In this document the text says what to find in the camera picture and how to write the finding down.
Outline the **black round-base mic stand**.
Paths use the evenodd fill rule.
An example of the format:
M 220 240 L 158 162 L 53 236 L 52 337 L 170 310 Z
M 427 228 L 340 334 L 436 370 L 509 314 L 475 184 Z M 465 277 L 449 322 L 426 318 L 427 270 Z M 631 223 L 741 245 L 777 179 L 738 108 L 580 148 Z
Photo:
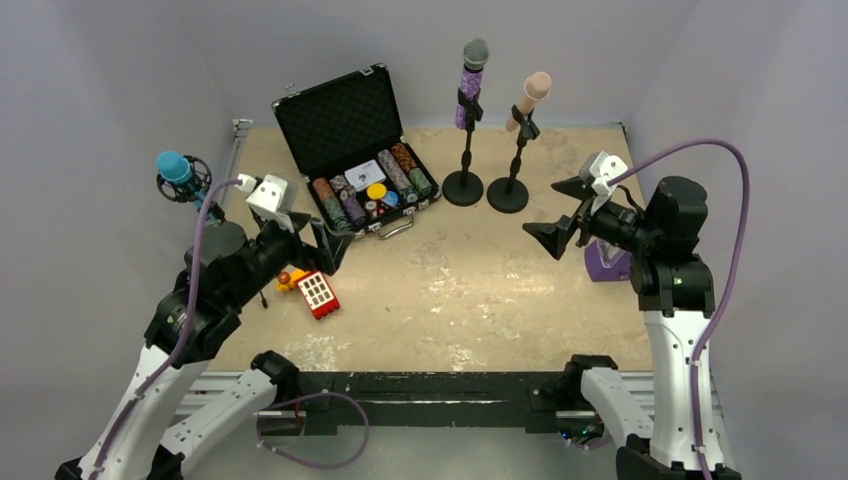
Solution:
M 466 132 L 465 146 L 461 155 L 461 168 L 449 174 L 442 182 L 441 191 L 449 203 L 468 207 L 480 201 L 483 195 L 481 179 L 470 171 L 472 162 L 472 138 L 476 123 L 482 119 L 483 109 L 479 104 L 479 94 L 469 97 L 461 89 L 457 91 L 458 104 L 465 108 L 463 129 Z

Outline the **pink plastic cylinder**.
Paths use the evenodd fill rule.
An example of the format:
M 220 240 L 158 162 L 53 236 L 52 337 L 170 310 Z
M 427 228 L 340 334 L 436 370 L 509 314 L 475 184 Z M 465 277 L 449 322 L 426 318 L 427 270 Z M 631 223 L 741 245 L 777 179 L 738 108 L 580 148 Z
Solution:
M 535 72 L 525 80 L 523 96 L 515 104 L 522 119 L 525 119 L 533 111 L 536 104 L 549 95 L 551 88 L 552 78 L 544 71 Z

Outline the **purple glitter microphone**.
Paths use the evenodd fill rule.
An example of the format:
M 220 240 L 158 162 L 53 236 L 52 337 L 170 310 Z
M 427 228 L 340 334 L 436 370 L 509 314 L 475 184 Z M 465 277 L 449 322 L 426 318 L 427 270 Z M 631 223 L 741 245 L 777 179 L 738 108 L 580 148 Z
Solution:
M 470 40 L 463 48 L 463 69 L 455 114 L 455 126 L 459 129 L 466 127 L 467 105 L 478 96 L 481 90 L 483 69 L 488 58 L 488 44 L 481 38 Z

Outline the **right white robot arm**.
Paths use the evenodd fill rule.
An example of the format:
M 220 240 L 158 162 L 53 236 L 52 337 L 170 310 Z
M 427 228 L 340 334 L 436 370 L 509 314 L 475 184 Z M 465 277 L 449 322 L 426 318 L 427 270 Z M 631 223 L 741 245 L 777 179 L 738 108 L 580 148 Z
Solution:
M 708 214 L 707 193 L 684 177 L 657 185 L 647 207 L 605 200 L 578 177 L 553 183 L 579 200 L 572 216 L 555 223 L 526 223 L 555 259 L 571 238 L 590 238 L 631 255 L 629 279 L 649 337 L 654 413 L 647 415 L 626 392 L 622 375 L 597 356 L 573 356 L 563 391 L 586 400 L 617 447 L 620 479 L 738 479 L 727 464 L 715 426 L 705 335 L 717 317 L 713 276 L 695 253 Z

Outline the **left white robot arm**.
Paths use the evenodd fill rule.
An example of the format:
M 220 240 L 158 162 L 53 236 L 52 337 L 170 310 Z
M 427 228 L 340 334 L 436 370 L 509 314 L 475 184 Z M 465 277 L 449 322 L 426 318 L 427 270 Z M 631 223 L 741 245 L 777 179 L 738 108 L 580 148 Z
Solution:
M 172 419 L 188 389 L 240 326 L 243 307 L 285 267 L 332 275 L 352 237 L 295 213 L 294 231 L 274 221 L 256 238 L 237 223 L 201 225 L 186 268 L 157 305 L 137 368 L 107 429 L 89 452 L 61 464 L 58 479 L 181 479 L 249 409 L 293 397 L 298 370 L 274 352 L 261 353 L 227 399 L 184 423 Z M 310 225 L 317 243 L 301 240 Z

